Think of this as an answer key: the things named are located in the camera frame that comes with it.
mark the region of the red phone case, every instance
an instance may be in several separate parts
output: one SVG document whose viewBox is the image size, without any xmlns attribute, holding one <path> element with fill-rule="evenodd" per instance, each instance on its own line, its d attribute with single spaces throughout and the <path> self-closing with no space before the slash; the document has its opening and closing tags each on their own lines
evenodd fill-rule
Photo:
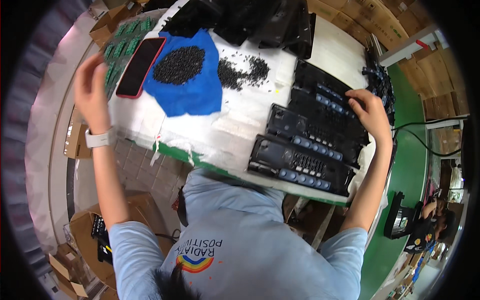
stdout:
<svg viewBox="0 0 480 300">
<path fill-rule="evenodd" d="M 140 94 L 141 94 L 142 91 L 144 90 L 144 89 L 142 88 L 142 86 L 144 85 L 145 78 L 147 78 L 147 74 L 148 74 L 148 72 L 150 71 L 150 69 L 152 68 L 153 64 L 155 63 L 158 55 L 160 54 L 160 52 L 162 52 L 163 46 L 165 45 L 165 42 L 167 41 L 167 38 L 166 38 L 166 37 L 154 37 L 154 38 L 146 38 L 146 39 L 144 39 L 144 40 L 140 43 L 140 45 L 138 46 L 138 48 L 135 50 L 135 52 L 134 52 L 133 55 L 132 55 L 132 58 L 130 59 L 130 62 L 131 62 L 132 59 L 133 59 L 133 57 L 135 56 L 135 54 L 137 54 L 137 50 L 140 49 L 140 47 L 142 46 L 142 43 L 143 43 L 144 41 L 152 40 L 152 39 L 160 39 L 160 38 L 163 39 L 163 43 L 162 43 L 162 45 L 160 46 L 160 48 L 158 49 L 157 53 L 155 54 L 155 57 L 153 58 L 152 63 L 150 64 L 150 67 L 148 67 L 147 72 L 145 73 L 144 79 L 142 80 L 142 84 L 140 85 L 140 88 L 138 89 L 137 95 L 135 95 L 135 96 L 131 96 L 131 95 L 120 95 L 120 94 L 118 94 L 117 92 L 115 92 L 115 94 L 116 94 L 118 97 L 130 98 L 130 99 L 136 99 L 136 98 L 140 97 Z M 125 75 L 126 72 L 127 72 L 127 71 L 125 70 L 125 72 L 123 73 L 123 75 L 122 75 L 122 77 L 121 77 L 121 79 L 120 79 L 120 81 L 119 81 L 119 86 L 120 86 L 120 84 L 121 84 L 121 82 L 122 82 L 122 80 L 123 80 L 123 77 L 124 77 L 124 75 Z"/>
</svg>

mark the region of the smartphone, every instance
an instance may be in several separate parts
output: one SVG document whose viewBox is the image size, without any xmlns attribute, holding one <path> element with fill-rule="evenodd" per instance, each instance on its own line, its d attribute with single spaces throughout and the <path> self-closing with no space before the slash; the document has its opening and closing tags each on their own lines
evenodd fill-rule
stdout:
<svg viewBox="0 0 480 300">
<path fill-rule="evenodd" d="M 120 79 L 117 96 L 131 99 L 140 97 L 148 71 L 162 51 L 166 40 L 165 37 L 156 37 L 141 42 Z"/>
</svg>

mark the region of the tiled floor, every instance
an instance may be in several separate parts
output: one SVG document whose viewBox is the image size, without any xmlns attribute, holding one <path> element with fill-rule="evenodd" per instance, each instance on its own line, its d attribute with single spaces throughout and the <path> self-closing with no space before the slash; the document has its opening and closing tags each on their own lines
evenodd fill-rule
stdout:
<svg viewBox="0 0 480 300">
<path fill-rule="evenodd" d="M 185 184 L 192 167 L 169 156 L 161 155 L 153 166 L 153 151 L 146 150 L 128 140 L 118 140 L 115 159 L 120 183 L 126 190 L 150 192 L 162 213 L 169 234 L 180 229 L 177 212 L 171 205 L 179 188 Z"/>
</svg>

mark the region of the black hair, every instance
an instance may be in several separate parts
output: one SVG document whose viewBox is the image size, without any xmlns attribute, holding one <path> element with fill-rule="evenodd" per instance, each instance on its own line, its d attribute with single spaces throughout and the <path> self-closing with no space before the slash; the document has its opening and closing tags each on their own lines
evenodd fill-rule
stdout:
<svg viewBox="0 0 480 300">
<path fill-rule="evenodd" d="M 447 227 L 444 230 L 442 230 L 438 235 L 439 240 L 444 240 L 448 238 L 450 235 L 452 235 L 452 233 L 455 232 L 455 228 L 454 228 L 455 220 L 456 220 L 455 213 L 447 209 L 445 210 L 444 215 L 445 215 L 444 224 L 447 225 Z"/>
<path fill-rule="evenodd" d="M 181 270 L 182 264 L 177 264 L 171 274 L 161 272 L 158 268 L 153 271 L 156 290 L 162 300 L 200 300 L 200 292 L 193 292 L 187 286 Z"/>
</svg>

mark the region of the green floor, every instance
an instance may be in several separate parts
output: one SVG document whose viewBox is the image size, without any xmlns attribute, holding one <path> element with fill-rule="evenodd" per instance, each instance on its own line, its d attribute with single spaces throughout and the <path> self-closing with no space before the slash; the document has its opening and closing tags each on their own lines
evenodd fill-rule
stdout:
<svg viewBox="0 0 480 300">
<path fill-rule="evenodd" d="M 388 73 L 396 96 L 395 126 L 423 122 L 422 103 L 398 65 L 389 67 Z M 425 141 L 424 126 L 412 126 L 410 129 Z M 400 132 L 397 140 L 398 150 L 392 168 L 388 201 L 391 202 L 394 192 L 401 191 L 405 195 L 402 205 L 413 207 L 423 194 L 426 150 L 408 132 Z M 375 294 L 392 270 L 407 241 L 406 237 L 397 240 L 384 237 L 384 226 L 389 211 L 390 205 L 383 210 L 364 255 L 360 300 L 368 300 Z"/>
</svg>

